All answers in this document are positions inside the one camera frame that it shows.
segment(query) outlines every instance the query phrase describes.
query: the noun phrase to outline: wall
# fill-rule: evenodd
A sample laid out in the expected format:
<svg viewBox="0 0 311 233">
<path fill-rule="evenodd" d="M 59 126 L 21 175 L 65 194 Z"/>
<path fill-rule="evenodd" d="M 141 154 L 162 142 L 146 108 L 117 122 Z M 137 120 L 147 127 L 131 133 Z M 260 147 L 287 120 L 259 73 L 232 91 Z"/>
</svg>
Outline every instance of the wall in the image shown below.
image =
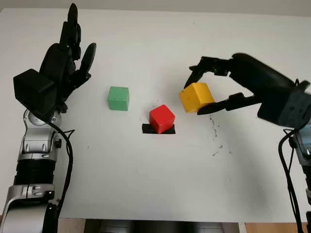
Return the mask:
<svg viewBox="0 0 311 233">
<path fill-rule="evenodd" d="M 11 7 L 68 8 L 72 0 L 0 0 Z M 80 9 L 151 10 L 311 16 L 311 0 L 76 0 Z"/>
</svg>

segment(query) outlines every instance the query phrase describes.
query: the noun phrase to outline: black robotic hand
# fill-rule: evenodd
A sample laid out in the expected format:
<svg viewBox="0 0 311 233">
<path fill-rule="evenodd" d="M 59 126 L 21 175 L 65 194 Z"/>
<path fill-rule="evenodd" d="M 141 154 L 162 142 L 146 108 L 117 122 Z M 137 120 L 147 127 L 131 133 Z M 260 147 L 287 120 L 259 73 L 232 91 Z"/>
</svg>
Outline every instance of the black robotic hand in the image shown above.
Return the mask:
<svg viewBox="0 0 311 233">
<path fill-rule="evenodd" d="M 91 77 L 88 71 L 93 63 L 96 44 L 88 46 L 80 69 L 76 70 L 74 61 L 81 56 L 80 41 L 78 9 L 73 3 L 68 20 L 63 23 L 60 41 L 50 46 L 40 71 L 29 69 L 14 77 L 16 99 L 43 121 L 49 121 L 55 110 L 65 113 L 65 101 L 69 95 Z"/>
<path fill-rule="evenodd" d="M 185 88 L 199 81 L 206 72 L 217 76 L 227 76 L 230 72 L 229 77 L 254 93 L 250 97 L 244 97 L 242 93 L 230 95 L 227 100 L 201 108 L 198 115 L 261 103 L 258 117 L 277 125 L 299 129 L 311 117 L 311 95 L 305 93 L 310 85 L 308 81 L 294 83 L 247 54 L 236 53 L 229 60 L 202 57 L 190 70 L 192 74 Z"/>
</svg>

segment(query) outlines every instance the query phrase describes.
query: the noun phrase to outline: block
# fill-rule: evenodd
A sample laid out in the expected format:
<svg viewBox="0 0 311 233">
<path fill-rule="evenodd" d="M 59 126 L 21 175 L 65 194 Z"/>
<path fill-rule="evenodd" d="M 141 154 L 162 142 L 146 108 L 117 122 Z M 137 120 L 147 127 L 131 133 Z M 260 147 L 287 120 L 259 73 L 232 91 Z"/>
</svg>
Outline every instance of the block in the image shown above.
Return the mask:
<svg viewBox="0 0 311 233">
<path fill-rule="evenodd" d="M 163 104 L 149 113 L 149 122 L 157 133 L 163 133 L 173 127 L 174 114 Z"/>
<path fill-rule="evenodd" d="M 130 95 L 127 87 L 111 86 L 108 95 L 111 110 L 127 111 Z"/>
<path fill-rule="evenodd" d="M 196 113 L 200 108 L 214 103 L 206 83 L 192 83 L 179 93 L 186 113 Z"/>
</svg>

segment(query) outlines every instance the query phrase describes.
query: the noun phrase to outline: red cube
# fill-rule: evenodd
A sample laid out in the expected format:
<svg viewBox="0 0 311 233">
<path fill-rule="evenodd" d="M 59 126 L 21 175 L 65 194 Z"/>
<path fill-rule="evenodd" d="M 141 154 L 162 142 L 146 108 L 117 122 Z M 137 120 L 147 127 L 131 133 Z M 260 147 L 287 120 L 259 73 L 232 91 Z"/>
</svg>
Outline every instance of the red cube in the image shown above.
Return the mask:
<svg viewBox="0 0 311 233">
<path fill-rule="evenodd" d="M 163 133 L 173 127 L 174 114 L 163 104 L 150 111 L 149 122 L 157 133 Z"/>
</svg>

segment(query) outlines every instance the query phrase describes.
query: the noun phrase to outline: black tape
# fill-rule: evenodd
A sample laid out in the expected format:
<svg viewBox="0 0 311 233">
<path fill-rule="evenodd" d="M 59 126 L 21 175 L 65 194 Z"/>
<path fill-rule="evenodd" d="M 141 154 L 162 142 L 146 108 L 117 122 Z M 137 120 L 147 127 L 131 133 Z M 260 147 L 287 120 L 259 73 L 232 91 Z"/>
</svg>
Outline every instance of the black tape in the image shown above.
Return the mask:
<svg viewBox="0 0 311 233">
<path fill-rule="evenodd" d="M 142 124 L 141 126 L 142 133 L 152 133 L 157 134 L 151 124 Z M 173 125 L 169 130 L 161 133 L 161 134 L 176 134 L 175 132 L 175 125 Z"/>
</svg>

